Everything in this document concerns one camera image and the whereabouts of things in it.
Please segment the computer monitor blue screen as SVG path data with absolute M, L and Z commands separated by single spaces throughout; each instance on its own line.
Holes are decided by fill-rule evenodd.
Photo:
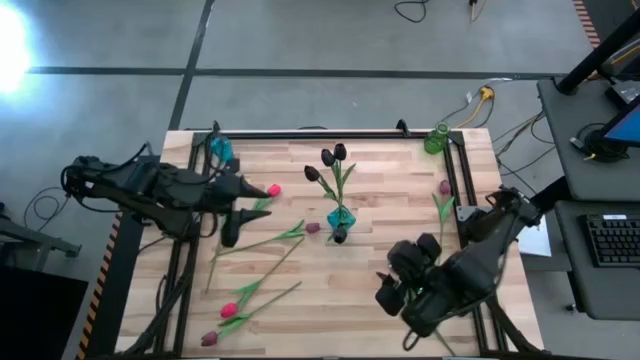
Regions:
M 601 133 L 607 141 L 640 148 L 640 95 L 622 107 Z

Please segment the small grey electronics box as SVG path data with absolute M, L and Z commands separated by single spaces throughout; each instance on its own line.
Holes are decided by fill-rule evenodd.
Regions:
M 611 85 L 605 96 L 618 108 L 630 104 L 640 95 L 640 81 L 622 81 Z

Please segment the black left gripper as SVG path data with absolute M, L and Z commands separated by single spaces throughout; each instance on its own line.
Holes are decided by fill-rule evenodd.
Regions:
M 215 234 L 220 236 L 220 245 L 225 248 L 236 246 L 242 225 L 267 217 L 271 214 L 267 210 L 237 210 L 235 201 L 241 198 L 264 199 L 271 195 L 247 182 L 245 178 L 238 175 L 240 160 L 231 158 L 222 163 L 220 170 L 215 169 L 213 178 L 213 204 L 214 210 L 211 212 L 211 229 L 206 232 L 207 237 Z

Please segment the yellow black hazard tape strip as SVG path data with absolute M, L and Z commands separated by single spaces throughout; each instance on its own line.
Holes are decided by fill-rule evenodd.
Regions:
M 89 360 L 91 357 L 110 355 L 115 349 L 119 330 L 116 318 L 122 311 L 118 310 L 116 304 L 117 276 L 113 262 L 122 217 L 122 213 L 116 213 L 114 216 L 74 360 Z

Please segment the black computer keyboard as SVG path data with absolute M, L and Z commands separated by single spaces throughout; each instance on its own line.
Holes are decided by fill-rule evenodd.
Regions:
M 640 215 L 585 215 L 583 225 L 596 267 L 640 268 Z

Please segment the black table edge panel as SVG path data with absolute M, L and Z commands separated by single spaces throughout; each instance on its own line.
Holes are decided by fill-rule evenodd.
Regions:
M 116 304 L 118 305 L 118 310 L 122 311 L 122 314 L 118 314 L 118 317 L 116 318 L 116 325 L 119 326 L 119 330 L 117 331 L 118 335 L 124 316 L 129 288 L 131 286 L 137 253 L 144 230 L 142 223 L 132 215 L 122 215 L 123 217 L 113 262 L 115 265 L 115 275 L 117 276 L 115 281 L 118 295 Z

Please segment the small blue glass vase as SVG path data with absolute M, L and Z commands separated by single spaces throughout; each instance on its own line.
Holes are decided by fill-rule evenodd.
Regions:
M 234 158 L 231 140 L 224 136 L 213 138 L 211 141 L 211 152 L 219 163 L 227 163 Z

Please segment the grey metal stand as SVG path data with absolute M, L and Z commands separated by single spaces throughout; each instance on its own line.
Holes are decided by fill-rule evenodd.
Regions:
M 67 257 L 78 256 L 81 250 L 80 245 L 74 245 L 62 238 L 52 237 L 19 225 L 4 215 L 3 212 L 4 204 L 0 202 L 0 235 L 31 245 L 48 246 L 50 249 L 64 252 Z

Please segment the white paper sheet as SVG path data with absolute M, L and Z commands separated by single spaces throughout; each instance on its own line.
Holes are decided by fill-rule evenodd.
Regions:
M 519 252 L 523 255 L 552 256 L 545 216 L 541 217 L 538 225 L 523 228 L 517 240 Z

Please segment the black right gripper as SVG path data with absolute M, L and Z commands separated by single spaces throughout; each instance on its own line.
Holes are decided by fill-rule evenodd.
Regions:
M 391 268 L 381 280 L 375 300 L 390 316 L 400 315 L 411 331 L 429 336 L 453 307 L 453 291 L 436 264 L 442 248 L 432 234 L 422 233 L 415 242 L 401 240 L 387 253 Z

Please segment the grey standing desk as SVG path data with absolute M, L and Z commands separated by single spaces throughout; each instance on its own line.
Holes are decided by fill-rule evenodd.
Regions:
M 628 150 L 629 157 L 615 163 L 588 160 L 570 139 L 606 123 L 618 113 L 606 97 L 606 81 L 581 84 L 573 95 L 556 89 L 551 80 L 537 83 L 569 191 L 581 201 L 640 202 L 640 148 Z

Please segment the black rig pole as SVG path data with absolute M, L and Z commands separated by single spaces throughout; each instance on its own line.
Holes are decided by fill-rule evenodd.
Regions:
M 584 80 L 598 70 L 609 57 L 638 32 L 640 32 L 640 8 L 586 56 L 566 77 L 562 80 L 555 80 L 556 89 L 565 95 L 574 94 Z

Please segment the black aluminium extrusion frame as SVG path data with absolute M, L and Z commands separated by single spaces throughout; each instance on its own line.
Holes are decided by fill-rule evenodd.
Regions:
M 322 131 L 314 136 L 238 131 L 231 139 L 240 170 L 252 185 L 281 187 L 271 214 L 244 225 L 236 248 L 275 237 L 300 220 L 319 223 L 321 230 L 304 236 L 244 311 L 302 284 L 212 347 L 202 347 L 201 337 L 222 322 L 221 308 L 238 300 L 232 292 L 259 280 L 301 237 L 220 256 L 205 295 L 218 243 L 216 235 L 205 236 L 197 246 L 190 294 L 170 314 L 166 349 L 175 356 L 211 359 L 402 358 L 407 328 L 375 301 L 380 284 L 376 272 L 386 271 L 386 255 L 395 242 L 439 232 L 432 194 L 447 168 L 459 166 L 459 158 L 429 155 L 420 134 L 404 138 L 397 131 Z M 345 187 L 345 203 L 356 223 L 341 245 L 329 240 L 327 215 L 334 203 L 303 173 L 306 165 L 320 167 L 321 150 L 336 143 L 347 148 L 345 167 L 356 164 Z M 459 246 L 454 221 L 445 224 L 442 246 L 445 254 Z

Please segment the green glass vase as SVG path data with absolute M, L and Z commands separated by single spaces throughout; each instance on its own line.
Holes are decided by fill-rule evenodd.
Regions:
M 424 150 L 428 154 L 438 154 L 448 143 L 450 127 L 445 122 L 438 123 L 424 140 Z

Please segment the grey desk with keyboard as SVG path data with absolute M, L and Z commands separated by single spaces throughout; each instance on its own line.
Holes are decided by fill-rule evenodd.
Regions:
M 555 214 L 577 309 L 598 320 L 640 321 L 640 268 L 596 267 L 583 225 L 585 215 L 640 215 L 640 205 L 560 201 Z

